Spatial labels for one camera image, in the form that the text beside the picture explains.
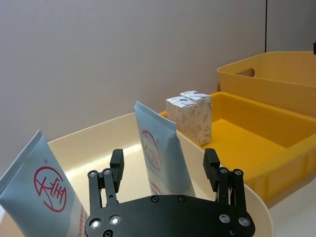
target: toothpaste tube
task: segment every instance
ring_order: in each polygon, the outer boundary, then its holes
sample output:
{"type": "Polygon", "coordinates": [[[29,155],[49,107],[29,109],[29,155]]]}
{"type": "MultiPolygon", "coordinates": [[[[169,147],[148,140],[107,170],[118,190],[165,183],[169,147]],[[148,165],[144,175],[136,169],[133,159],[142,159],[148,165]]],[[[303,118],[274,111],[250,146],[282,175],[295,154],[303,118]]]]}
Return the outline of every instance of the toothpaste tube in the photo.
{"type": "Polygon", "coordinates": [[[195,197],[176,123],[140,102],[135,104],[135,113],[152,194],[195,197]]]}
{"type": "Polygon", "coordinates": [[[0,179],[0,205],[25,237],[85,237],[87,213],[40,131],[0,179]]]}

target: white wall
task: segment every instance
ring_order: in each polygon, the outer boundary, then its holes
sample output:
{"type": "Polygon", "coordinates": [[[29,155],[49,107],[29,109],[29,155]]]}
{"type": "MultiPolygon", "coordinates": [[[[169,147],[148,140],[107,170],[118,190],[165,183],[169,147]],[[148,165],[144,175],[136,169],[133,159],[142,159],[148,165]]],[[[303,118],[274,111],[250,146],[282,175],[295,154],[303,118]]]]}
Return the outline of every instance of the white wall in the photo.
{"type": "Polygon", "coordinates": [[[315,0],[268,0],[267,51],[312,51],[315,0]]]}
{"type": "Polygon", "coordinates": [[[37,129],[216,91],[216,68],[264,51],[264,27],[265,0],[1,0],[0,175],[37,129]]]}

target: yellow bin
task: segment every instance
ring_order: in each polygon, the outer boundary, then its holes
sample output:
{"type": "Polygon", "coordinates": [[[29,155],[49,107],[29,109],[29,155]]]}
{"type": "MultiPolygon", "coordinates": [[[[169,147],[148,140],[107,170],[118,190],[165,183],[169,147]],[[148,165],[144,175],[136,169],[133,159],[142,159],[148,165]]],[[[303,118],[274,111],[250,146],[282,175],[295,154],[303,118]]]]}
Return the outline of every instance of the yellow bin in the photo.
{"type": "Polygon", "coordinates": [[[242,169],[264,201],[316,171],[316,118],[225,92],[212,97],[212,142],[201,148],[242,169]]]}
{"type": "Polygon", "coordinates": [[[221,90],[316,117],[316,55],[269,52],[219,68],[221,90]]]}

